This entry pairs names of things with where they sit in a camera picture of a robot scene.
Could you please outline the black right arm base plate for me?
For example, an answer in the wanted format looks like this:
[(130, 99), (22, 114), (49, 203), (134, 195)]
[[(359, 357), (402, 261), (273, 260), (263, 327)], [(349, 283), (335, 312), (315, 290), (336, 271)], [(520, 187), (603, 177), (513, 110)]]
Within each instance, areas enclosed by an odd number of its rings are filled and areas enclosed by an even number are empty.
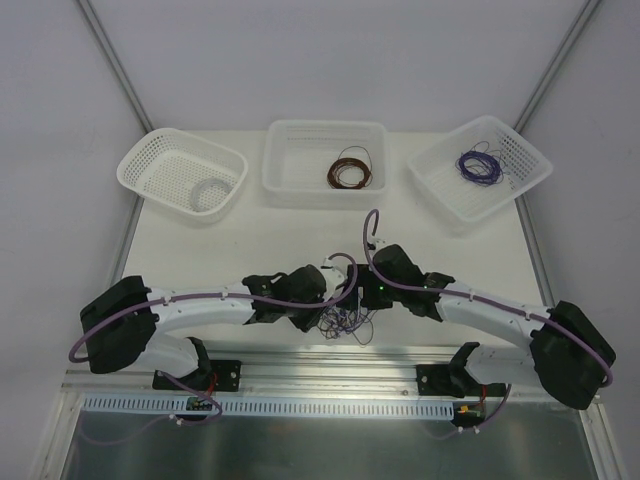
[(502, 397), (506, 384), (481, 385), (463, 368), (448, 364), (419, 364), (416, 366), (416, 382), (420, 396)]

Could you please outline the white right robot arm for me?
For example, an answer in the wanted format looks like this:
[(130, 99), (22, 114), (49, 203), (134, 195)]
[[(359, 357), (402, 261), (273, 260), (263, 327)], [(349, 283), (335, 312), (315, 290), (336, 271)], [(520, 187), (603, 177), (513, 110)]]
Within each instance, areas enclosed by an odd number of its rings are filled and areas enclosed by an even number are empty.
[(374, 297), (399, 303), (417, 317), (467, 326), (507, 342), (505, 348), (465, 343), (440, 382), (450, 395), (469, 395), (483, 384), (521, 384), (584, 410), (611, 384), (616, 354), (575, 304), (536, 307), (492, 297), (449, 275), (422, 272), (397, 244), (367, 243), (365, 252), (377, 284)]

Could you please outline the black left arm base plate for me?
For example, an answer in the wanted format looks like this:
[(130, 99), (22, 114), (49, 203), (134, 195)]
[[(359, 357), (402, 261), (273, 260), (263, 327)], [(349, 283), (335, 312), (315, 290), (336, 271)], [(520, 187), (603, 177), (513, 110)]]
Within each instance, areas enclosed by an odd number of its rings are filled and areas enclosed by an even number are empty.
[(242, 362), (205, 358), (198, 368), (178, 378), (181, 384), (201, 392), (237, 392), (240, 386)]

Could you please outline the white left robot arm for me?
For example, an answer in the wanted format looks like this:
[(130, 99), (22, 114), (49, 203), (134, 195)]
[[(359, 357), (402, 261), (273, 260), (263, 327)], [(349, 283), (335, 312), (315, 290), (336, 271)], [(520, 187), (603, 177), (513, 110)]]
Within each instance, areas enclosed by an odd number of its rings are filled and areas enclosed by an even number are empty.
[(271, 324), (289, 319), (306, 332), (315, 326), (319, 309), (293, 308), (293, 303), (315, 304), (328, 300), (335, 286), (329, 270), (313, 265), (290, 274), (250, 275), (225, 287), (216, 298), (165, 303), (178, 291), (151, 288), (139, 275), (125, 277), (86, 305), (80, 312), (84, 332), (128, 307), (142, 307), (114, 320), (86, 341), (88, 363), (94, 374), (110, 374), (131, 366), (155, 372), (153, 388), (175, 390), (169, 374), (189, 389), (209, 387), (212, 367), (202, 340), (171, 333), (217, 324), (243, 326)]

